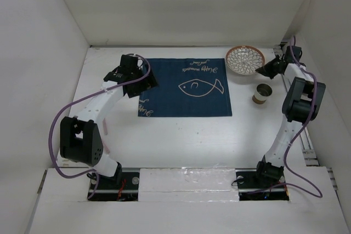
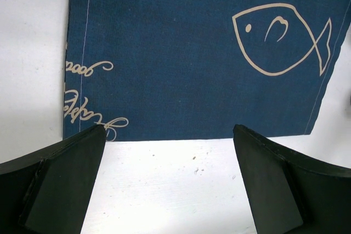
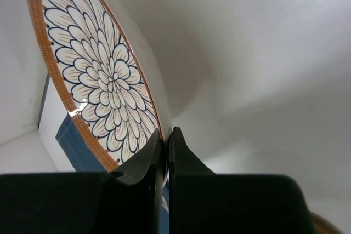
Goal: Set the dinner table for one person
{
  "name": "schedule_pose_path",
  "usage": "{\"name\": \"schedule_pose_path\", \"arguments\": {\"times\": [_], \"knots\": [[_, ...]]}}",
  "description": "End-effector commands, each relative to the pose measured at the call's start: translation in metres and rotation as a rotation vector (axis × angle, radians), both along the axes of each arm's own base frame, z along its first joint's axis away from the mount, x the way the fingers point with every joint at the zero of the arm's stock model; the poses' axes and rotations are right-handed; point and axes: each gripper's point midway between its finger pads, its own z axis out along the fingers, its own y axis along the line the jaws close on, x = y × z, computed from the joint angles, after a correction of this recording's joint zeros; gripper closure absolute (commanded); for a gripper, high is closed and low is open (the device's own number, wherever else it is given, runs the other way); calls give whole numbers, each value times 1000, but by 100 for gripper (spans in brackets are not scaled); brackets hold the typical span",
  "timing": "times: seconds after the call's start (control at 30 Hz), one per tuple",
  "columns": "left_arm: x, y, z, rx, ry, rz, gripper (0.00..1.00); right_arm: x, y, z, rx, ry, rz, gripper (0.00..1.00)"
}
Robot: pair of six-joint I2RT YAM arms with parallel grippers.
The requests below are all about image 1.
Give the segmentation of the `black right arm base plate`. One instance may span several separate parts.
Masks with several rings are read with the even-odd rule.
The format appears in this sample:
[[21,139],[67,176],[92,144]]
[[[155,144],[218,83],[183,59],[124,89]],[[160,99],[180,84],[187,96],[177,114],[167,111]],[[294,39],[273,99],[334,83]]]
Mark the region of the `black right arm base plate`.
[[271,188],[280,181],[258,179],[255,169],[237,169],[236,178],[231,186],[239,191],[239,201],[288,201],[289,196],[285,186]]

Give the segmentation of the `dark blue cloth placemat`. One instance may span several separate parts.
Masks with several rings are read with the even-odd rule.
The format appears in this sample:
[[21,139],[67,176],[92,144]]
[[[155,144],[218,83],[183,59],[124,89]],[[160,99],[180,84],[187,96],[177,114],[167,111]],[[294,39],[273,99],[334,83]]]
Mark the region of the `dark blue cloth placemat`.
[[148,62],[157,86],[141,93],[139,117],[232,115],[223,58],[153,58]]

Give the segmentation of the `pink handled knife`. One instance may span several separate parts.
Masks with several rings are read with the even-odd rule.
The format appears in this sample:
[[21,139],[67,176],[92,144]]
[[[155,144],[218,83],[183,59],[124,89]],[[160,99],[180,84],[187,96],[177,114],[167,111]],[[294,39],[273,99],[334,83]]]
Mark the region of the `pink handled knife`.
[[108,135],[106,119],[103,119],[103,132],[104,132],[104,135]]

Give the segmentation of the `floral patterned ceramic bowl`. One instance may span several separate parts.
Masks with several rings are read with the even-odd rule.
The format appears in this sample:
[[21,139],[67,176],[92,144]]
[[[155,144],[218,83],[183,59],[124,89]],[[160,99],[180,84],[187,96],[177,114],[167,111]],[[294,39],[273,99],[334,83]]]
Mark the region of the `floral patterned ceramic bowl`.
[[256,74],[256,70],[265,65],[265,57],[257,48],[241,45],[227,52],[225,62],[233,72],[249,76]]

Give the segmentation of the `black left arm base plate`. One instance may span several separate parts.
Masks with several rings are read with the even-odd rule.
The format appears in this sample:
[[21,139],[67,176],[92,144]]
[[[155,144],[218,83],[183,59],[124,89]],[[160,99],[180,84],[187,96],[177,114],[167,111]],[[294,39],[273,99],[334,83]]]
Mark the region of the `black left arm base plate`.
[[139,168],[122,168],[121,178],[118,180],[100,175],[98,184],[96,184],[95,174],[88,174],[87,177],[90,179],[87,194],[89,201],[129,202],[138,200]]

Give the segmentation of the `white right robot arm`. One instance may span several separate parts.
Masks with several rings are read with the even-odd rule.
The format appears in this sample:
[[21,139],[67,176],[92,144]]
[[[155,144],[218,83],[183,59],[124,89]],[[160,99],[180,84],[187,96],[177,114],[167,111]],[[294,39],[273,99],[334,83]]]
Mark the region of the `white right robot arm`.
[[282,105],[282,124],[271,148],[257,164],[253,179],[258,186],[265,187],[279,182],[287,165],[287,154],[294,141],[299,137],[320,110],[326,85],[318,82],[316,76],[308,72],[300,62],[302,48],[290,45],[282,57],[256,69],[260,75],[273,79],[283,75],[290,83]]

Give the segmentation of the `white cup with cork base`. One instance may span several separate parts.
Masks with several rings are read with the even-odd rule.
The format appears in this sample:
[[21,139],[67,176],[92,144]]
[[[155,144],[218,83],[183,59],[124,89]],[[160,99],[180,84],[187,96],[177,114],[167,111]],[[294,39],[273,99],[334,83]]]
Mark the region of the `white cup with cork base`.
[[270,85],[261,83],[256,86],[252,100],[256,104],[264,104],[267,99],[272,95],[273,90]]

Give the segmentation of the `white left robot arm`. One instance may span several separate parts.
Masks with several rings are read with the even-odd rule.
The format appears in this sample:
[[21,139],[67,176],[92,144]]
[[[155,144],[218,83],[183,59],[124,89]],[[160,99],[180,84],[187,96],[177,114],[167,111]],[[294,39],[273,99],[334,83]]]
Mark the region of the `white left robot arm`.
[[101,132],[107,114],[125,95],[129,98],[157,86],[149,62],[136,54],[122,55],[120,64],[108,72],[98,92],[75,116],[60,122],[60,155],[94,169],[110,188],[122,183],[121,165],[104,149]]

